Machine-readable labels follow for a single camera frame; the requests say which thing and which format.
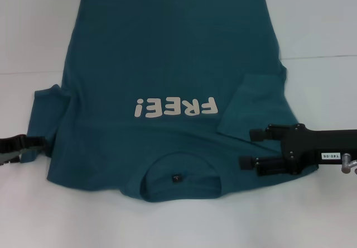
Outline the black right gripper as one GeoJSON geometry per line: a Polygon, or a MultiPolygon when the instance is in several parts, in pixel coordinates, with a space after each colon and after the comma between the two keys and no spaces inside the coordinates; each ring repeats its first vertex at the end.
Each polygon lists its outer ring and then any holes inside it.
{"type": "Polygon", "coordinates": [[[303,124],[269,124],[251,129],[249,136],[254,142],[281,141],[283,157],[239,157],[241,170],[255,170],[260,177],[299,174],[313,165],[340,165],[344,174],[356,169],[356,130],[313,131],[303,124]]]}

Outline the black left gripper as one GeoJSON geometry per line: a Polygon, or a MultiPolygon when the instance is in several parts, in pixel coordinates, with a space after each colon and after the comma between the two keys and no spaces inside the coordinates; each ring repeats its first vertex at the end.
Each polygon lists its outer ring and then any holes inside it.
{"type": "Polygon", "coordinates": [[[47,141],[44,137],[26,137],[26,135],[17,135],[14,137],[1,139],[1,165],[19,163],[20,156],[29,150],[47,149],[47,141]]]}

